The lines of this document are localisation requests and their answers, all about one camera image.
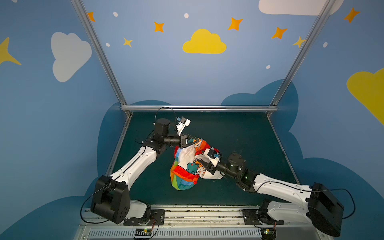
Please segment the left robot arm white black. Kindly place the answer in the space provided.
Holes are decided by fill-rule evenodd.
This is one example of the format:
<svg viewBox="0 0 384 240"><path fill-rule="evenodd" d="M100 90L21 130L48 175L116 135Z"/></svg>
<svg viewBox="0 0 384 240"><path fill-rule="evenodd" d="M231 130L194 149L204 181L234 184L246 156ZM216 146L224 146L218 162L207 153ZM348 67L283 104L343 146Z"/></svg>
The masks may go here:
<svg viewBox="0 0 384 240"><path fill-rule="evenodd" d="M154 130L142 143L138 152L119 170L110 176L101 176L96 181L91 200L90 211L101 217L104 222L120 224L125 219L142 219L148 222L151 207L130 198L130 191L137 178L160 156L168 146L185 148L193 143L193 137L183 134L190 120L184 117L176 119L176 132L170 134L171 122L159 119Z"/></svg>

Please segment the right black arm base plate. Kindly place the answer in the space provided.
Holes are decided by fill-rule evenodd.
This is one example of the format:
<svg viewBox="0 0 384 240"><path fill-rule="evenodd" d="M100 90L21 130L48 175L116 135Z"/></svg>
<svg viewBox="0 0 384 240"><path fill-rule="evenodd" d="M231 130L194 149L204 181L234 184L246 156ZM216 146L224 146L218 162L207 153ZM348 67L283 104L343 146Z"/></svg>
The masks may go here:
<svg viewBox="0 0 384 240"><path fill-rule="evenodd" d="M243 209L243 219L245 225L284 225L284 220L274 220L270 217L266 210L261 209Z"/></svg>

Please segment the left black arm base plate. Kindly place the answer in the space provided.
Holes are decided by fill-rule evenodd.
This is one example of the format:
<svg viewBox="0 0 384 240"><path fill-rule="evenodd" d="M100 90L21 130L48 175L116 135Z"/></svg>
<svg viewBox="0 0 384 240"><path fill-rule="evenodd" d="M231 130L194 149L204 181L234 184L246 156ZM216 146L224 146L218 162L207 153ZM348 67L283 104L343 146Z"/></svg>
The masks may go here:
<svg viewBox="0 0 384 240"><path fill-rule="evenodd" d="M147 211L142 218L126 218L124 226L163 226L165 221L165 210Z"/></svg>

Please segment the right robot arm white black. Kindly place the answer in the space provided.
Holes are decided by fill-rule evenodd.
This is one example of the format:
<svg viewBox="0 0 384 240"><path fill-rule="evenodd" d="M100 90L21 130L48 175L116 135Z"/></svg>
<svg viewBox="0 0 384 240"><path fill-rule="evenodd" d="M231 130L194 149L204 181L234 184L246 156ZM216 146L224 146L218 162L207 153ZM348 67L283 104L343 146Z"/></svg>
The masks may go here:
<svg viewBox="0 0 384 240"><path fill-rule="evenodd" d="M318 231L331 237L340 237L344 206L323 184L299 185L254 173L246 168L241 155L232 153L226 162L213 150L195 158L206 171L206 175L219 174L236 181L244 192L272 196L285 203L265 201L258 210L258 220L267 225L281 221L312 224Z"/></svg>

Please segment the rainbow and white kids jacket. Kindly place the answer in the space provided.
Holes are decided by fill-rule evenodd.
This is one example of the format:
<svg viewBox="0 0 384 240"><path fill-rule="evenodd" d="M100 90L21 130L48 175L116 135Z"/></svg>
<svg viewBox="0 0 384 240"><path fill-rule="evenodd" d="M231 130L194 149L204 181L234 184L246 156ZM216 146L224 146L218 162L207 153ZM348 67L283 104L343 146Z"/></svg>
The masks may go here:
<svg viewBox="0 0 384 240"><path fill-rule="evenodd" d="M223 175L211 175L206 169L199 168L197 160L212 162L214 166L219 162L210 159L206 154L211 147L205 140L200 139L197 144L190 144L186 148L175 147L174 163L170 170L171 184L178 190L188 190L197 184L198 179L219 180Z"/></svg>

